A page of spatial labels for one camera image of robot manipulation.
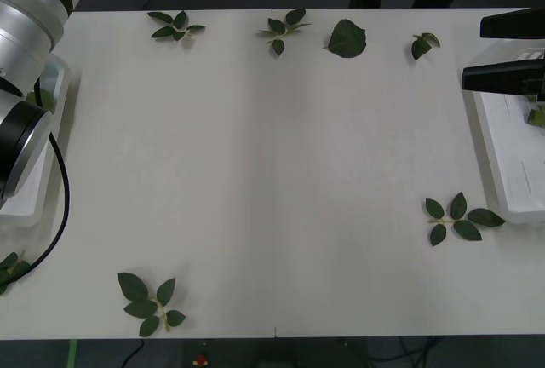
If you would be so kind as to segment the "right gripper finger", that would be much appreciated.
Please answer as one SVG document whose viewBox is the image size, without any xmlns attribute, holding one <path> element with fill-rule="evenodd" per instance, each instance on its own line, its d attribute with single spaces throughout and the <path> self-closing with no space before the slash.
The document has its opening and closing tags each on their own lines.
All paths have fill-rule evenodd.
<svg viewBox="0 0 545 368">
<path fill-rule="evenodd" d="M 544 9 L 522 9 L 484 17 L 480 22 L 483 38 L 544 38 Z"/>
<path fill-rule="evenodd" d="M 504 95 L 543 95 L 544 59 L 466 67 L 462 72 L 462 88 Z"/>
</svg>

